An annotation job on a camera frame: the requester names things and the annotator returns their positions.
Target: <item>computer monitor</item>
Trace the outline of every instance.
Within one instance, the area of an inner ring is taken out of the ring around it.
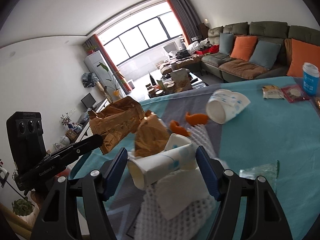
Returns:
[[[93,96],[89,93],[84,98],[81,99],[81,102],[84,104],[84,106],[88,108],[92,108],[96,100],[93,98]]]

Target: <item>bottle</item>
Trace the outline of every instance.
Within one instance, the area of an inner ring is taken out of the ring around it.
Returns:
[[[151,84],[155,86],[156,85],[155,79],[151,76],[150,72],[149,72],[149,76],[150,76]]]

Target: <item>vase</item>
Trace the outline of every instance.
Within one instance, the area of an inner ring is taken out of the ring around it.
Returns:
[[[117,98],[117,100],[119,100],[119,99],[122,98],[121,95],[120,95],[119,89],[114,90],[114,91],[112,92],[112,94]]]

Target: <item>blue gripper pad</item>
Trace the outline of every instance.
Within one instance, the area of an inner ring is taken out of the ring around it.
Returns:
[[[196,161],[208,188],[209,194],[213,196],[215,200],[219,201],[221,193],[219,191],[218,177],[211,166],[210,160],[212,159],[208,156],[205,149],[202,146],[199,146],[196,150]]]
[[[113,159],[111,165],[109,166],[106,172],[107,176],[103,182],[103,201],[107,201],[110,197],[112,197],[115,194],[122,174],[124,172],[124,168],[127,165],[127,161],[128,152],[125,148],[122,147],[117,153],[116,157]]]

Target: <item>white tissue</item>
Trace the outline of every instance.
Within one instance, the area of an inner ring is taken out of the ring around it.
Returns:
[[[167,220],[177,216],[191,202],[209,196],[199,168],[174,171],[160,179],[156,183],[155,189],[161,213]]]

